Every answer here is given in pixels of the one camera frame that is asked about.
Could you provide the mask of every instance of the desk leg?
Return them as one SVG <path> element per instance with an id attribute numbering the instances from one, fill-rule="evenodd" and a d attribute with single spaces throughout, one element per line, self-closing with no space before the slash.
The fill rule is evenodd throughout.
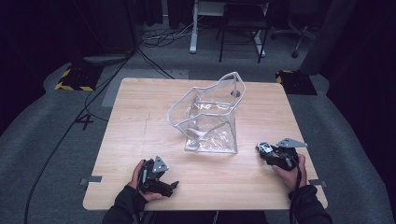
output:
<path id="1" fill-rule="evenodd" d="M 262 41 L 260 40 L 260 33 L 259 31 L 256 36 L 254 37 L 254 44 L 256 44 L 257 53 L 260 54 L 260 50 L 262 50 Z M 265 57 L 265 50 L 262 50 L 262 58 Z"/>
<path id="2" fill-rule="evenodd" d="M 198 40 L 198 27 L 197 26 L 198 26 L 198 0 L 195 0 L 193 26 L 192 26 L 191 43 L 190 43 L 190 53 L 197 52 L 197 40 Z"/>

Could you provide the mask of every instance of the wooden table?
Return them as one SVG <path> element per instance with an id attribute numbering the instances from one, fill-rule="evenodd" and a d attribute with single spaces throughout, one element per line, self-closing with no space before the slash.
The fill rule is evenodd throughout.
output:
<path id="1" fill-rule="evenodd" d="M 279 84 L 246 82 L 236 109 L 237 154 L 185 151 L 186 137 L 167 123 L 168 109 L 191 87 L 214 83 L 125 78 L 92 171 L 103 178 L 89 184 L 84 207 L 108 209 L 139 161 L 158 155 L 170 168 L 161 181 L 180 183 L 170 198 L 148 203 L 146 210 L 289 209 L 289 190 L 255 149 L 258 142 L 273 145 L 285 137 L 304 141 Z M 307 149 L 297 152 L 306 156 L 308 179 L 318 179 Z M 321 186 L 318 198 L 327 207 Z"/>

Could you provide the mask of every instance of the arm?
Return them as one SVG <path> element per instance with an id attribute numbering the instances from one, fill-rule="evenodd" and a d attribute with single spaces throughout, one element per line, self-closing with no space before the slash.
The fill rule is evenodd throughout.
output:
<path id="1" fill-rule="evenodd" d="M 145 204 L 161 199 L 162 195 L 159 193 L 147 192 L 143 194 L 141 191 L 136 192 L 137 182 L 140 170 L 142 169 L 144 161 L 139 162 L 134 168 L 132 180 L 124 187 L 124 189 L 117 196 L 114 205 L 106 212 L 102 223 L 107 224 L 121 224 L 134 222 L 134 214 L 140 213 L 145 209 Z"/>
<path id="2" fill-rule="evenodd" d="M 294 215 L 300 224 L 328 224 L 332 223 L 332 218 L 323 208 L 323 205 L 317 198 L 317 188 L 307 185 L 305 156 L 298 155 L 299 167 L 302 173 L 300 186 L 294 195 Z M 286 185 L 291 190 L 295 190 L 297 179 L 297 168 L 291 171 L 285 171 L 278 166 L 273 166 L 274 171 L 285 180 Z"/>

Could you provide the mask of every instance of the chair wheel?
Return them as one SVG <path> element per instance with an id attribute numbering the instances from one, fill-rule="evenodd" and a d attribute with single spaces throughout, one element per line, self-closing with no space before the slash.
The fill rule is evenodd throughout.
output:
<path id="1" fill-rule="evenodd" d="M 298 51 L 295 50 L 292 54 L 291 54 L 291 58 L 297 58 L 298 57 Z"/>

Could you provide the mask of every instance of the person's right hand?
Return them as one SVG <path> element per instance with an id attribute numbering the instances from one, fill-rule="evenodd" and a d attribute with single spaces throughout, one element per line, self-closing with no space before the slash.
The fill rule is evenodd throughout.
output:
<path id="1" fill-rule="evenodd" d="M 299 166 L 301 170 L 301 182 L 299 188 L 306 185 L 306 170 L 305 170 L 305 156 L 298 154 Z M 290 171 L 286 171 L 276 165 L 273 165 L 273 170 L 277 173 L 280 177 L 283 178 L 286 185 L 289 187 L 290 190 L 295 190 L 296 187 L 296 180 L 297 180 L 297 167 Z"/>

